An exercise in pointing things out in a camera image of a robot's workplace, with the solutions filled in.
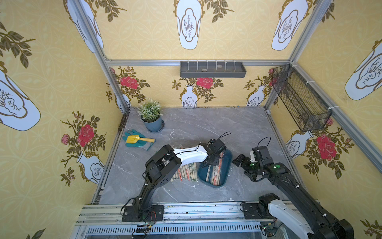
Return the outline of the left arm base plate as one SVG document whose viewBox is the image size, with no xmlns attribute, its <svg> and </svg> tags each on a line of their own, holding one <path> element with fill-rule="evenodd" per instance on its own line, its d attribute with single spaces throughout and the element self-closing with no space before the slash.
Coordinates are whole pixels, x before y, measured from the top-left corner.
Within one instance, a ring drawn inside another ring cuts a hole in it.
<svg viewBox="0 0 382 239">
<path fill-rule="evenodd" d="M 120 210 L 122 222 L 161 222 L 164 217 L 164 206 L 153 205 L 142 212 L 135 212 L 132 205 L 123 206 Z"/>
</svg>

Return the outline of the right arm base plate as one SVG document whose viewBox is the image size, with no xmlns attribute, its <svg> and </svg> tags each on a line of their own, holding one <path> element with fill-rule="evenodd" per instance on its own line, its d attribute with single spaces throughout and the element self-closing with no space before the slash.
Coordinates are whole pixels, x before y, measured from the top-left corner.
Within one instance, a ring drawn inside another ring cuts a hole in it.
<svg viewBox="0 0 382 239">
<path fill-rule="evenodd" d="M 268 206 L 263 203 L 246 203 L 242 202 L 239 206 L 240 211 L 244 215 L 244 219 L 267 219 L 269 218 Z"/>
</svg>

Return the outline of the green label chopsticks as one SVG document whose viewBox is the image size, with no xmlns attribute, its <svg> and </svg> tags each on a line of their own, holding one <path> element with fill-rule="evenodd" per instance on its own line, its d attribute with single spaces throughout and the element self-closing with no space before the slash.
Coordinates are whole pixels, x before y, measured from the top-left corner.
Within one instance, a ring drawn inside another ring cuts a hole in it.
<svg viewBox="0 0 382 239">
<path fill-rule="evenodd" d="M 192 176 L 192 180 L 191 180 L 191 181 L 193 181 L 193 175 L 192 175 L 192 167 L 191 167 L 191 164 L 192 164 L 192 163 L 190 163 L 189 166 L 190 166 L 190 172 L 191 172 L 191 176 Z"/>
</svg>

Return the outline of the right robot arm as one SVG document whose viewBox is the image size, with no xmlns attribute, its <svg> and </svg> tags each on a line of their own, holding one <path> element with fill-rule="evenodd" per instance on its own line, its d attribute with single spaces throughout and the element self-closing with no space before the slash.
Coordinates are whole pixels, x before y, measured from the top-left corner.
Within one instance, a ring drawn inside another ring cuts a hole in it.
<svg viewBox="0 0 382 239">
<path fill-rule="evenodd" d="M 298 210 L 297 213 L 291 210 L 276 194 L 270 193 L 259 197 L 258 203 L 243 204 L 246 219 L 278 219 L 301 239 L 354 238 L 351 224 L 345 219 L 338 220 L 316 202 L 282 163 L 274 163 L 271 158 L 251 162 L 242 154 L 232 163 L 242 167 L 253 182 L 258 182 L 257 176 L 269 180 Z"/>
</svg>

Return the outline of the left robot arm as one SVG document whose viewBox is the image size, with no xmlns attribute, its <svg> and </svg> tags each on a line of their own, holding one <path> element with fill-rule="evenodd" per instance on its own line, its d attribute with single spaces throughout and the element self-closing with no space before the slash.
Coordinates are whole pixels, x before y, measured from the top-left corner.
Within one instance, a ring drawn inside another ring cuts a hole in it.
<svg viewBox="0 0 382 239">
<path fill-rule="evenodd" d="M 144 185 L 132 203 L 134 214 L 143 217 L 151 210 L 155 190 L 167 184 L 182 165 L 192 163 L 215 165 L 225 150 L 226 145 L 219 139 L 184 149 L 164 145 L 145 164 L 146 170 L 142 174 Z"/>
</svg>

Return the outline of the green tip chopsticks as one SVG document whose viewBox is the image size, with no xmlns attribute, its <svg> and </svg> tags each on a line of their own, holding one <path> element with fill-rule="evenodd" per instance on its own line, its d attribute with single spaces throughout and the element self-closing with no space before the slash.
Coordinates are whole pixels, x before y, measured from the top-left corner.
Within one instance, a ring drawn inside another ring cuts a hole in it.
<svg viewBox="0 0 382 239">
<path fill-rule="evenodd" d="M 194 175 L 195 175 L 195 181 L 198 182 L 198 166 L 196 162 L 194 162 Z"/>
</svg>

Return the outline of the green panda chopsticks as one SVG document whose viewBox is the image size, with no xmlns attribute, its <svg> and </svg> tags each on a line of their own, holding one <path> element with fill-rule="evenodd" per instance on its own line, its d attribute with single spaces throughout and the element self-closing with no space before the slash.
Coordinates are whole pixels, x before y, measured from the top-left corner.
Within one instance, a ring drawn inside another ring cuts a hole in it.
<svg viewBox="0 0 382 239">
<path fill-rule="evenodd" d="M 182 177 L 184 180 L 188 180 L 188 176 L 187 176 L 187 170 L 186 170 L 186 166 L 181 166 L 181 171 L 182 171 Z"/>
</svg>

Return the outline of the teal plastic storage box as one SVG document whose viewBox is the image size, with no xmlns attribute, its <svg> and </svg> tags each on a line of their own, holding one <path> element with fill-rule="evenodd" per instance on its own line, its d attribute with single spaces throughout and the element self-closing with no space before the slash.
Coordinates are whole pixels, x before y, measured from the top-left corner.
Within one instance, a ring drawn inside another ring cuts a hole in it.
<svg viewBox="0 0 382 239">
<path fill-rule="evenodd" d="M 221 154 L 218 165 L 201 163 L 198 168 L 198 179 L 213 188 L 220 188 L 226 184 L 232 163 L 232 153 L 226 149 Z"/>
</svg>

